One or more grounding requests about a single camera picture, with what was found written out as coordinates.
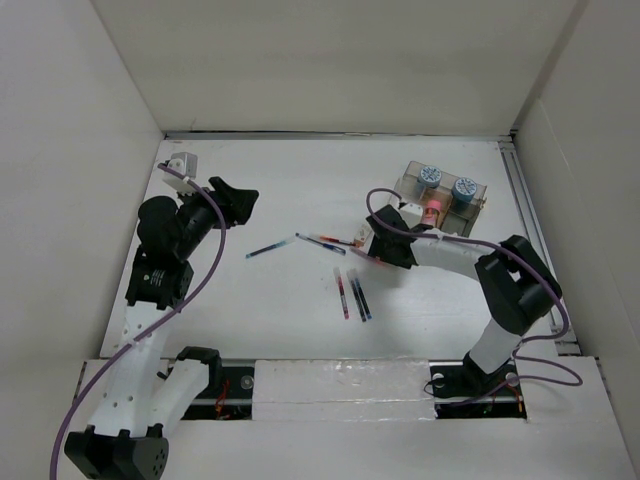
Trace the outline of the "small white eraser box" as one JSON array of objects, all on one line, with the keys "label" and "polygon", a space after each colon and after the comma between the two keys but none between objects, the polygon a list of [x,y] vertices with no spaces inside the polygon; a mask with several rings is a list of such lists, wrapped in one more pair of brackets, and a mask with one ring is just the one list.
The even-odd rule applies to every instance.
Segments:
[{"label": "small white eraser box", "polygon": [[372,234],[372,229],[368,223],[362,224],[354,235],[354,244],[357,248],[364,246]]}]

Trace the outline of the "pink pen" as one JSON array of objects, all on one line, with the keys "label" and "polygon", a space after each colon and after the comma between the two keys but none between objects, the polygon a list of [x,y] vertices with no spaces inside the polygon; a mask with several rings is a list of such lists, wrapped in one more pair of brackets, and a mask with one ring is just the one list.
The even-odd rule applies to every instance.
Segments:
[{"label": "pink pen", "polygon": [[368,254],[366,254],[365,252],[363,252],[362,250],[358,249],[358,248],[350,248],[350,252],[353,253],[354,255],[356,255],[357,257],[364,259],[366,261],[369,262],[374,262],[375,259],[371,256],[369,256]]}]

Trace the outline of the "blue ballpoint pen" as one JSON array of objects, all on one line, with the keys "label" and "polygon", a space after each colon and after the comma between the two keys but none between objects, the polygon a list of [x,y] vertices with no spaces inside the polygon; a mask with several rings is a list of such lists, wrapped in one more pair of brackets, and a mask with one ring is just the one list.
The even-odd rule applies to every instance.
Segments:
[{"label": "blue ballpoint pen", "polygon": [[300,234],[298,232],[295,233],[295,237],[300,239],[300,240],[303,240],[305,242],[308,242],[308,243],[314,244],[316,246],[319,246],[319,247],[321,247],[321,248],[323,248],[325,250],[332,251],[332,252],[334,252],[334,253],[336,253],[338,255],[341,255],[341,256],[345,256],[346,255],[346,250],[344,248],[342,248],[342,247],[337,246],[337,245],[334,245],[334,244],[331,244],[331,243],[327,243],[327,242],[323,242],[323,241],[308,237],[306,235]]}]

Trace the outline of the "red gel pen orange tip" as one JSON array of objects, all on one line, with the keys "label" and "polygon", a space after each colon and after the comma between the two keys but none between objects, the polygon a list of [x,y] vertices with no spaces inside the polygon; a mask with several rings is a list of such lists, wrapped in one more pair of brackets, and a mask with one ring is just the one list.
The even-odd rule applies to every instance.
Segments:
[{"label": "red gel pen orange tip", "polygon": [[347,241],[347,240],[342,240],[342,239],[338,239],[338,238],[334,238],[334,237],[330,237],[330,236],[319,236],[319,239],[322,240],[323,242],[329,242],[332,244],[336,244],[336,245],[344,245],[344,246],[357,246],[356,242],[354,241]]}]

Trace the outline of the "dark blue gel pen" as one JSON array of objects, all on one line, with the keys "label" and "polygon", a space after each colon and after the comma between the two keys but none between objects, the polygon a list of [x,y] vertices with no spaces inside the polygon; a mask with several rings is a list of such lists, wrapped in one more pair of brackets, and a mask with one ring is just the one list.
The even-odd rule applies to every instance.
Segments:
[{"label": "dark blue gel pen", "polygon": [[372,314],[370,312],[369,306],[367,304],[366,298],[364,296],[364,291],[361,287],[361,283],[358,279],[357,273],[355,269],[351,269],[347,272],[347,277],[350,282],[358,309],[359,315],[362,322],[367,322],[372,319]]}]

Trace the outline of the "blue jar with splash label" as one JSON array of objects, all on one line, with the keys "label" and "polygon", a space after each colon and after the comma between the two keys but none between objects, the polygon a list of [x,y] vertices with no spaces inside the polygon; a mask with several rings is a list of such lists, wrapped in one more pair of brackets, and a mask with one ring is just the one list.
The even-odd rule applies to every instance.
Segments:
[{"label": "blue jar with splash label", "polygon": [[437,188],[442,181],[442,171],[434,165],[425,165],[417,175],[417,181],[428,188]]}]

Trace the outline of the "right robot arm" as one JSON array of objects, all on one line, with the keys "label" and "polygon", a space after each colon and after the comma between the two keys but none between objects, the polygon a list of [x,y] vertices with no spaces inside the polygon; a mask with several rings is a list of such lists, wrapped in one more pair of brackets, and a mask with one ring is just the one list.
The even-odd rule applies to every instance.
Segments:
[{"label": "right robot arm", "polygon": [[[412,267],[439,268],[479,282],[491,319],[465,354],[452,378],[437,391],[442,398],[472,398],[505,382],[506,366],[527,332],[552,307],[562,291],[525,238],[500,244],[446,235],[422,221],[406,223],[407,204],[388,204],[367,219],[373,231],[365,258],[393,270],[397,281]],[[222,318],[235,345],[250,344],[251,358],[332,359],[394,348],[382,340],[384,328],[402,308],[426,316],[431,307],[415,294],[401,298],[391,288],[365,298],[353,272],[343,280],[312,255],[289,255],[273,265],[234,260],[219,284]]]}]

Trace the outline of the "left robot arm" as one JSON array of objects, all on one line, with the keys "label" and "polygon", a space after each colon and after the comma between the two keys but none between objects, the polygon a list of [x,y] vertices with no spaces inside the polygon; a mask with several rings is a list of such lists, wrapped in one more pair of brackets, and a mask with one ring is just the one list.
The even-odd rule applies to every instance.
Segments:
[{"label": "left robot arm", "polygon": [[198,395],[223,392],[215,349],[188,346],[160,386],[155,383],[171,320],[203,289],[193,286],[190,255],[213,229],[249,220],[259,193],[219,177],[206,188],[182,175],[178,197],[155,196],[138,209],[136,250],[125,294],[118,351],[100,369],[107,378],[101,403],[82,431],[56,441],[88,479],[159,479],[169,456],[169,434]]}]

